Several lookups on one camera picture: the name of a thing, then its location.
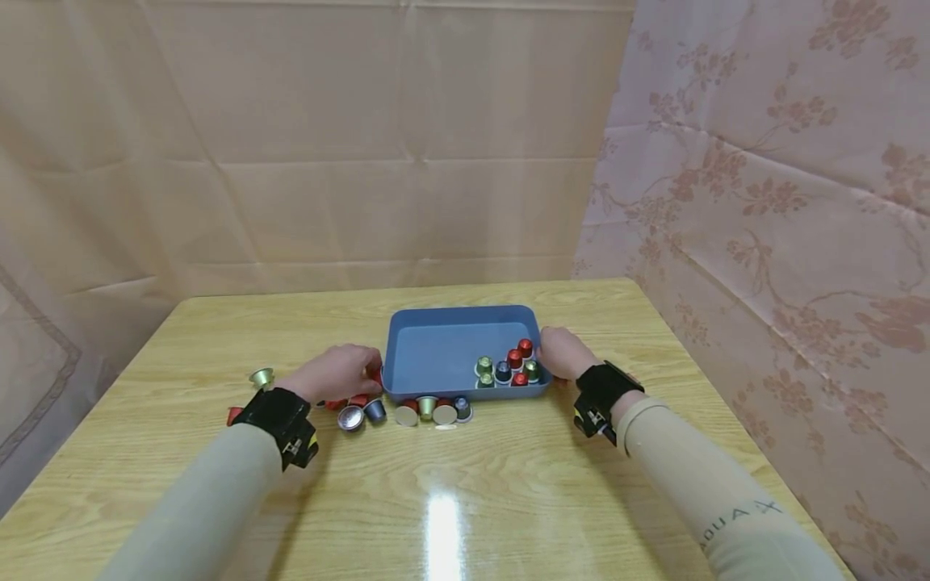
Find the black wrist strap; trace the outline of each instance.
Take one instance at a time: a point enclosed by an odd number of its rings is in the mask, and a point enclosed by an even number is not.
[[[293,391],[259,390],[232,424],[249,424],[272,435],[281,451],[281,470],[306,468],[319,452],[316,429],[307,419],[310,404]]]
[[[607,360],[603,365],[589,367],[588,371],[581,374],[575,383],[584,396],[584,400],[590,402],[610,425],[613,425],[610,408],[624,393],[627,391],[645,393],[638,381]]]

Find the left hand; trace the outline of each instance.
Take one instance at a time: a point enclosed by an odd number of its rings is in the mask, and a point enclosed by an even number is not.
[[[275,387],[291,390],[307,403],[348,400],[360,393],[380,393],[381,385],[370,378],[380,369],[381,352],[374,347],[339,345],[301,365]]]

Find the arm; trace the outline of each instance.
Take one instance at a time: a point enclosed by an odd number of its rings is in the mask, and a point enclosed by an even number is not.
[[[307,402],[343,400],[379,392],[380,385],[367,376],[380,367],[378,350],[343,345],[276,386]],[[165,492],[99,580],[219,578],[280,478],[281,452],[270,434],[247,424],[225,429]]]
[[[601,361],[565,329],[543,329],[539,358],[578,379]],[[644,393],[611,408],[617,447],[636,461],[701,545],[721,581],[843,579],[817,543],[732,457]]]

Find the blue coffee capsule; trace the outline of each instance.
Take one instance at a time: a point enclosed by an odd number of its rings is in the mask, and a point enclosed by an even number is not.
[[[498,383],[510,384],[511,365],[506,361],[498,362],[498,366],[494,371],[494,379],[496,379]]]

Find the blue plastic tray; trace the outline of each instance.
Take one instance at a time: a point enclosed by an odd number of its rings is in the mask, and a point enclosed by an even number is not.
[[[507,358],[522,338],[539,344],[536,315],[523,305],[399,310],[391,317],[384,390],[395,402],[421,395],[470,400],[535,397],[552,382],[540,366],[539,383],[524,388],[477,389],[475,362]]]

